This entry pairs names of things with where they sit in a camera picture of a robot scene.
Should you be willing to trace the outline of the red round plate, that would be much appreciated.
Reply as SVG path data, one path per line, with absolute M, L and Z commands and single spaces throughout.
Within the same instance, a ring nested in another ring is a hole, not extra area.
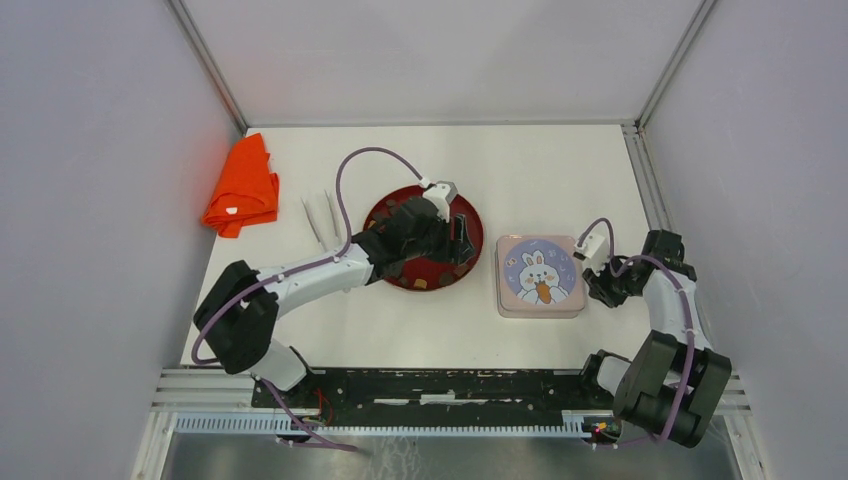
M 423 192 L 424 189 L 419 185 L 409 185 L 390 192 L 371 208 L 362 222 L 362 227 L 367 229 L 368 227 L 374 226 L 378 221 L 390 217 L 399 205 L 405 203 L 415 195 L 421 195 Z M 451 213 L 466 216 L 469 236 L 476 248 L 475 257 L 468 262 L 470 270 L 461 278 L 454 276 L 455 282 L 452 284 L 454 285 L 463 278 L 467 277 L 471 270 L 476 266 L 484 246 L 484 226 L 478 212 L 462 195 L 458 195 L 452 201 Z M 385 282 L 408 291 L 435 291 L 445 288 L 438 285 L 439 276 L 444 272 L 451 272 L 453 274 L 454 269 L 458 266 L 451 266 L 449 264 L 437 263 L 425 258 L 419 258 L 407 262 L 399 274 L 388 277 L 385 279 Z M 426 290 L 412 288 L 413 282 L 418 278 L 427 281 L 428 286 Z

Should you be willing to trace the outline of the pink tin box with dividers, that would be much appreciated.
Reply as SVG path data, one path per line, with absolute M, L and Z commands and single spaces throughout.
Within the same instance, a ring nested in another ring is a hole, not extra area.
M 540 308 L 536 305 L 534 308 L 521 309 L 505 309 L 498 308 L 498 313 L 504 318 L 518 319 L 572 319 L 583 312 L 580 309 L 560 309 L 560 308 Z

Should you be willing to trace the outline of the silver tin lid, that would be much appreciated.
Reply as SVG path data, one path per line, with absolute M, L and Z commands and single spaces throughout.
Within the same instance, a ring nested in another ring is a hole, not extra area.
M 566 235 L 505 235 L 495 244 L 497 307 L 585 308 L 582 263 Z

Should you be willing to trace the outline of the silver serving tongs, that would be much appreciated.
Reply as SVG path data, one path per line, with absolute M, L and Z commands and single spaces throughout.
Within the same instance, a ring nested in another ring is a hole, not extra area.
M 335 197 L 329 191 L 307 194 L 301 198 L 307 222 L 324 251 L 335 250 L 343 244 L 339 212 Z

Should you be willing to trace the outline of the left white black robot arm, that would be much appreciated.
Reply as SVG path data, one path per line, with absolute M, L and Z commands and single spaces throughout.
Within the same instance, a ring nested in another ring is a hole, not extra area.
M 460 267 L 477 254 L 464 214 L 443 217 L 432 201 L 414 196 L 324 257 L 266 269 L 233 262 L 194 314 L 192 360 L 205 364 L 199 350 L 207 345 L 226 373 L 248 373 L 276 387 L 288 406 L 302 407 L 313 397 L 314 381 L 296 349 L 273 338 L 282 316 L 336 292 L 397 278 L 414 260 Z

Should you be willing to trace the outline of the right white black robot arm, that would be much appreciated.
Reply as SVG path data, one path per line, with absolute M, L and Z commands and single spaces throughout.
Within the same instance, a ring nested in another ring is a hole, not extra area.
M 587 359 L 577 382 L 591 408 L 612 401 L 616 419 L 651 441 L 697 446 L 730 380 L 732 364 L 706 339 L 695 307 L 697 275 L 685 260 L 680 235 L 648 232 L 642 251 L 614 252 L 611 234 L 582 233 L 575 254 L 584 264 L 590 298 L 616 308 L 639 297 L 647 305 L 650 331 L 634 359 L 600 350 Z

